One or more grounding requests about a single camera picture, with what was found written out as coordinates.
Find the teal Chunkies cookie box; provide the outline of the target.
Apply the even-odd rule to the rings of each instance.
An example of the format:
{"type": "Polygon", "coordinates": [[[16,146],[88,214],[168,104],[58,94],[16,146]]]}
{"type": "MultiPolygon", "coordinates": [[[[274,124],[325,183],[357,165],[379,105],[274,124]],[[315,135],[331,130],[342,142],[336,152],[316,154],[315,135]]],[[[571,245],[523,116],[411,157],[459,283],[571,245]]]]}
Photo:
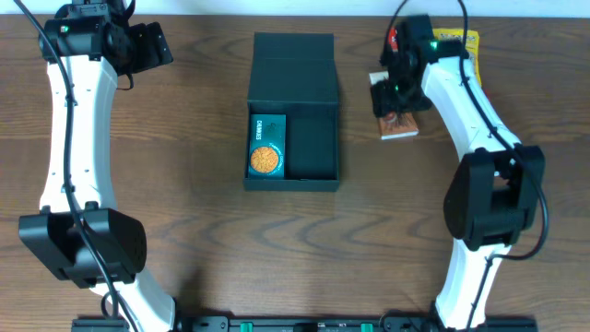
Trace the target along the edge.
{"type": "Polygon", "coordinates": [[[252,114],[250,125],[248,175],[251,178],[283,178],[286,115],[252,114]]]}

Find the brown Pocky box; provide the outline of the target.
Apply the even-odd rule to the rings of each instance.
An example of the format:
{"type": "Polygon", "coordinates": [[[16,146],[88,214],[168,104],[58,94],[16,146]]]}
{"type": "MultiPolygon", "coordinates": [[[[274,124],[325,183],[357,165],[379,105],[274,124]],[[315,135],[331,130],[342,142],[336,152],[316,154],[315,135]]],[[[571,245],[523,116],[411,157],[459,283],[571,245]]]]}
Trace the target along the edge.
{"type": "Polygon", "coordinates": [[[372,110],[377,118],[381,140],[416,136],[419,133],[419,127],[412,113],[396,113],[387,110],[384,98],[386,79],[388,79],[386,71],[369,74],[372,110]]]}

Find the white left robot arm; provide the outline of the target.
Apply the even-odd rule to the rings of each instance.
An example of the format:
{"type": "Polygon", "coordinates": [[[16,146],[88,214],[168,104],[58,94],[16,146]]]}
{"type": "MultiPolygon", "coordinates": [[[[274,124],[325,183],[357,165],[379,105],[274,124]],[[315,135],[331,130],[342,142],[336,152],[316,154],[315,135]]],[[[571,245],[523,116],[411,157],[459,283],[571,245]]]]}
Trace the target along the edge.
{"type": "Polygon", "coordinates": [[[75,0],[36,24],[50,80],[48,175],[20,240],[59,280],[100,297],[76,331],[172,331],[176,303],[147,270],[142,223],[120,212],[111,177],[111,115],[120,77],[169,64],[158,23],[131,25],[134,2],[75,0]]]}

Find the dark green box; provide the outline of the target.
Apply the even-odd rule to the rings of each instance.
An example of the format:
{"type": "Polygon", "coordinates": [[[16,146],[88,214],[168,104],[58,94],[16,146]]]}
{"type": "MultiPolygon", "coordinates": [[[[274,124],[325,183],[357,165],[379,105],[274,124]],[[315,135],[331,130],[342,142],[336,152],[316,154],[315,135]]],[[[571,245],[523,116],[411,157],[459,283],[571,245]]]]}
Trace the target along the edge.
{"type": "Polygon", "coordinates": [[[339,87],[334,36],[256,32],[247,98],[243,186],[249,191],[335,192],[339,187],[339,87]],[[277,168],[252,167],[252,153],[280,117],[284,146],[272,143],[277,168]]]}

